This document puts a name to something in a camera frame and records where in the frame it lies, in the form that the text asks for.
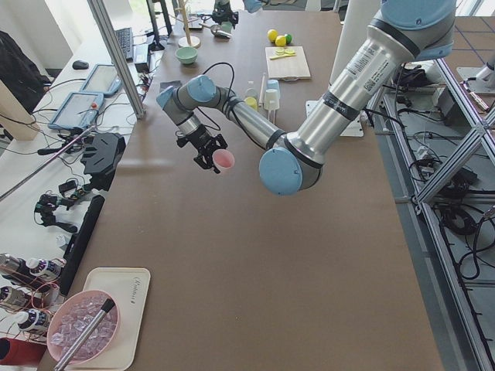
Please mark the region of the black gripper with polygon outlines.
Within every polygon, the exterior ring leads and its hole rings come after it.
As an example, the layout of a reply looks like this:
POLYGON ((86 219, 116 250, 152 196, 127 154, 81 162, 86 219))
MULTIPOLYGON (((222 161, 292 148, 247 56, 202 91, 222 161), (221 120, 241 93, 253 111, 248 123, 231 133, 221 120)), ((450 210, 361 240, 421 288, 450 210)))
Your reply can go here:
POLYGON ((212 11, 212 20, 215 23, 236 23, 237 13, 232 11, 229 2, 216 2, 212 11))
POLYGON ((180 148, 190 143, 198 151, 198 155, 193 158, 194 162, 202 169, 213 170, 216 174, 220 173, 213 162, 212 155, 215 151, 228 147, 222 134, 213 137, 206 127, 199 127, 189 134, 180 134, 176 143, 180 148))

